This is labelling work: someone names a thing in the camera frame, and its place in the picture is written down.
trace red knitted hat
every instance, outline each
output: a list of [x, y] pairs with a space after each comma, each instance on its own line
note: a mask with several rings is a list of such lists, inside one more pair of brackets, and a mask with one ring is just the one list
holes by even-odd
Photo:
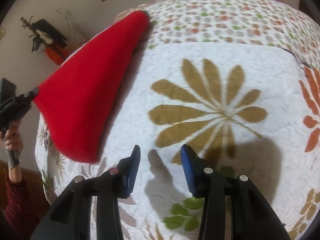
[[35, 103], [55, 146], [78, 162], [98, 161], [98, 144], [133, 49], [148, 27], [136, 11], [98, 34], [39, 86]]

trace floral bedspread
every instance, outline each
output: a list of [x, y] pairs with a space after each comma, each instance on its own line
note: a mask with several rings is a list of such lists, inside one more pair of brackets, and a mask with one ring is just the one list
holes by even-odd
[[[151, 16], [150, 38], [133, 57], [132, 66], [143, 55], [131, 89], [120, 88], [126, 96], [100, 163], [66, 158], [40, 116], [36, 159], [48, 201], [76, 175], [100, 176], [139, 144], [135, 190], [119, 200], [125, 238], [197, 239], [203, 201], [191, 197], [180, 165], [187, 143], [226, 176], [247, 174], [299, 239], [320, 207], [319, 25], [274, 0], [167, 0], [139, 9]], [[95, 200], [91, 229], [96, 239]]]

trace picture frame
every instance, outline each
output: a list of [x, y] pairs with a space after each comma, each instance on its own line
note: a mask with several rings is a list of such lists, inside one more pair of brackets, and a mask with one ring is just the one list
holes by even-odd
[[0, 41], [4, 35], [5, 35], [5, 30], [4, 28], [0, 27]]

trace person's hand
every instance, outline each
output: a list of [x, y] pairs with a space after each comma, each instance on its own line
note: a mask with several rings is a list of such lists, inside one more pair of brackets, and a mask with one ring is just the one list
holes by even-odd
[[22, 137], [21, 137], [21, 134], [19, 133], [20, 124], [21, 124], [21, 120], [12, 121], [11, 127], [7, 130], [5, 134], [4, 132], [0, 132], [2, 145], [8, 151], [18, 150], [19, 155], [21, 154], [21, 151], [23, 149]]

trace green leaf pattern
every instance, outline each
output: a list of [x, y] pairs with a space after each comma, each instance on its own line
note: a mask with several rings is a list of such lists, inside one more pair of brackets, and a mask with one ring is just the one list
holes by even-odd
[[165, 217], [162, 222], [169, 230], [183, 228], [186, 232], [193, 231], [201, 221], [203, 205], [203, 198], [187, 198], [183, 204], [173, 204], [170, 210], [172, 216]]
[[232, 166], [226, 166], [222, 167], [219, 171], [221, 175], [229, 177], [229, 178], [235, 178], [235, 170]]
[[49, 204], [52, 205], [56, 201], [57, 195], [54, 192], [55, 188], [53, 178], [51, 178], [49, 174], [46, 174], [44, 170], [42, 170], [42, 183], [44, 188], [44, 195]]

